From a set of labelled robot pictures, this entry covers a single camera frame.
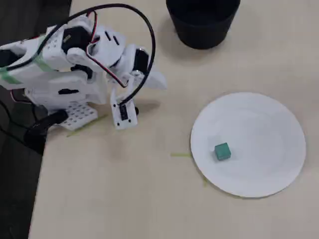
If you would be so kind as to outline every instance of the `beige tabletop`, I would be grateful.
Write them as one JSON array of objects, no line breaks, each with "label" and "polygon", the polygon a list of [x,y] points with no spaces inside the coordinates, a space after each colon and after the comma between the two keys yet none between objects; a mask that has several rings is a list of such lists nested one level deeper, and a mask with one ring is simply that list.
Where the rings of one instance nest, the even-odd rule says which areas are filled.
[{"label": "beige tabletop", "polygon": [[[122,0],[147,15],[167,91],[143,88],[135,128],[116,131],[107,114],[75,135],[47,140],[31,239],[313,239],[319,225],[319,2],[242,0],[226,40],[213,50],[183,45],[165,0]],[[104,0],[73,0],[72,13]],[[125,9],[99,23],[146,46],[143,21]],[[285,104],[307,140],[297,180],[264,199],[240,199],[203,180],[189,157],[199,112],[231,92],[258,92]]]}]

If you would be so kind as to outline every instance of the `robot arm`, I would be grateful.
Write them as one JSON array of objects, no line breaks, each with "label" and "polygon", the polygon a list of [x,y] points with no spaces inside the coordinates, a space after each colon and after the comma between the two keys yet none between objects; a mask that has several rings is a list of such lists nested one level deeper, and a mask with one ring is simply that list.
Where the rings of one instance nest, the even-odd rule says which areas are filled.
[{"label": "robot arm", "polygon": [[[96,27],[91,39],[93,29],[94,24],[88,17],[79,16],[52,35],[36,60],[10,72],[5,68],[32,57],[44,36],[1,46],[0,84],[8,90],[25,88],[26,96],[34,104],[45,106],[49,113],[66,110],[69,118],[61,125],[70,130],[97,118],[96,111],[87,103],[105,104],[107,87],[111,86],[110,104],[115,126],[121,129],[136,125],[133,100],[121,107],[119,101],[141,82],[149,55],[136,45],[125,46],[125,37],[108,27]],[[116,96],[119,85],[127,91]],[[161,73],[152,71],[145,86],[165,89],[166,81]],[[90,117],[85,117],[84,112],[77,115],[77,110],[83,107],[93,114]],[[75,122],[73,115],[85,120]]]}]

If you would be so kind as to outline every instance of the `white plate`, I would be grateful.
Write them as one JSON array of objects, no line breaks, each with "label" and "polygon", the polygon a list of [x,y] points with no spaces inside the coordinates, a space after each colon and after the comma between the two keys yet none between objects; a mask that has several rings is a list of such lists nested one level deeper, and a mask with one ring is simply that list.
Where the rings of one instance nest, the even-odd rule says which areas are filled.
[{"label": "white plate", "polygon": [[[214,147],[228,143],[231,157],[218,161]],[[281,103],[254,93],[218,98],[199,114],[191,151],[203,175],[241,197],[265,197],[289,186],[300,173],[306,141],[296,117]]]}]

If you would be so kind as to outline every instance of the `wire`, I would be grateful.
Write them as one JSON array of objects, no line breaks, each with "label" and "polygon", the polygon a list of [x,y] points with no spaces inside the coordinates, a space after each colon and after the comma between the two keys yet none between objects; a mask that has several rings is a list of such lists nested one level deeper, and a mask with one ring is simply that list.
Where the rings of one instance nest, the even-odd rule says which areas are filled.
[{"label": "wire", "polygon": [[21,139],[19,139],[18,137],[16,137],[15,135],[9,133],[8,131],[5,131],[1,126],[0,126],[0,131],[2,133],[4,133],[5,135],[13,138],[14,140],[16,140],[17,142],[19,142],[20,144],[24,145],[25,147],[29,148],[29,149],[32,149],[30,148],[29,146],[27,146]]},{"label": "wire", "polygon": [[15,236],[14,236],[14,234],[12,232],[12,227],[11,226],[9,227],[9,233],[10,233],[11,239],[15,239]]},{"label": "wire", "polygon": [[106,71],[114,80],[116,80],[117,83],[119,83],[123,88],[125,88],[128,84],[126,83],[125,85],[122,83],[122,81],[107,67],[103,66],[98,60],[95,58],[91,57],[91,55],[88,53],[89,51],[89,46],[87,46],[85,54],[88,58],[90,58],[92,61],[94,61],[99,67],[101,67],[104,71]]},{"label": "wire", "polygon": [[[93,26],[92,35],[91,35],[91,42],[90,42],[91,44],[94,44],[94,43],[96,43],[96,42],[99,41],[99,38],[97,38],[97,39],[94,40],[94,35],[95,35],[95,32],[96,32],[96,26],[97,26],[97,21],[98,21],[98,19],[97,19],[97,13],[96,13],[96,11],[93,11],[93,13],[94,13],[94,26]],[[107,67],[103,66],[103,64],[100,63],[97,59],[91,57],[91,55],[89,54],[89,46],[90,46],[90,45],[88,45],[88,46],[86,47],[86,51],[85,51],[86,56],[87,56],[89,59],[91,59],[92,61],[94,61],[94,62],[95,62],[99,67],[101,67],[106,73],[108,73],[121,87],[123,87],[123,88],[127,87],[127,85],[128,85],[127,83],[124,85],[124,84],[122,83],[122,81],[121,81],[110,69],[108,69]]]},{"label": "wire", "polygon": [[6,112],[10,123],[12,123],[12,124],[14,124],[14,125],[16,125],[18,127],[24,128],[24,129],[29,129],[28,127],[26,127],[24,125],[21,125],[19,123],[16,123],[15,121],[12,120],[12,117],[10,115],[10,112],[9,112],[8,108],[6,107],[6,105],[2,101],[0,101],[0,105],[3,107],[4,111]]},{"label": "wire", "polygon": [[35,113],[35,104],[31,105],[31,111],[32,111],[32,114],[33,114],[33,117],[34,117],[34,121],[35,122],[39,121],[39,119],[38,119],[38,117],[36,116],[36,113]]},{"label": "wire", "polygon": [[94,26],[93,26],[93,30],[92,30],[92,34],[91,34],[91,42],[93,42],[95,31],[96,31],[96,26],[98,24],[98,14],[96,13],[96,11],[92,11],[92,12],[88,12],[86,14],[86,16],[89,17],[91,13],[94,13]]},{"label": "wire", "polygon": [[146,82],[146,80],[147,80],[147,78],[148,78],[148,76],[149,76],[149,74],[151,72],[151,69],[152,69],[152,66],[153,66],[153,63],[154,63],[154,58],[155,58],[156,41],[155,41],[154,30],[153,30],[152,25],[151,25],[150,21],[148,20],[148,18],[141,11],[139,11],[137,8],[135,8],[133,6],[130,6],[130,5],[127,5],[127,4],[124,4],[124,3],[109,3],[109,4],[103,4],[103,5],[94,6],[94,7],[90,7],[88,9],[82,10],[82,11],[80,11],[80,12],[78,12],[78,13],[70,16],[70,17],[68,17],[67,19],[65,19],[64,21],[62,21],[58,25],[56,25],[56,27],[46,35],[46,37],[44,38],[44,40],[40,44],[38,50],[36,51],[36,53],[29,60],[27,60],[27,61],[25,61],[23,63],[17,64],[17,65],[14,65],[14,66],[9,66],[9,67],[6,68],[6,70],[7,71],[12,71],[12,70],[15,70],[15,69],[18,69],[20,67],[26,66],[26,65],[30,64],[31,62],[33,62],[38,57],[38,55],[41,53],[41,51],[43,50],[44,46],[46,45],[46,43],[50,39],[50,37],[60,27],[62,27],[64,24],[67,24],[69,21],[71,21],[71,20],[73,20],[73,19],[75,19],[75,18],[77,18],[77,17],[79,17],[79,16],[81,16],[83,14],[87,14],[87,13],[90,13],[90,12],[93,12],[93,11],[96,11],[96,10],[99,10],[99,9],[112,8],[112,7],[126,8],[126,9],[132,10],[135,13],[137,13],[144,20],[144,22],[146,23],[147,27],[149,28],[149,31],[150,31],[150,34],[151,34],[151,39],[152,39],[152,54],[151,54],[150,63],[148,65],[147,71],[144,74],[144,78],[142,79],[141,83],[135,88],[135,90],[129,96],[127,96],[123,101],[121,101],[119,103],[119,105],[126,104],[128,101],[130,101],[140,91],[140,89],[145,84],[145,82]]}]

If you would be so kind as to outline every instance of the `small cube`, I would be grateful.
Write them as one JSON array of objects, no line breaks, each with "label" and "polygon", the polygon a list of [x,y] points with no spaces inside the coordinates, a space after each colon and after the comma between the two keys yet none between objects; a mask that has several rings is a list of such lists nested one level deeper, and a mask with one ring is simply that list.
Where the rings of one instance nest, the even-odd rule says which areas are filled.
[{"label": "small cube", "polygon": [[231,152],[228,147],[228,143],[222,143],[220,145],[215,146],[215,154],[219,161],[230,158]]}]

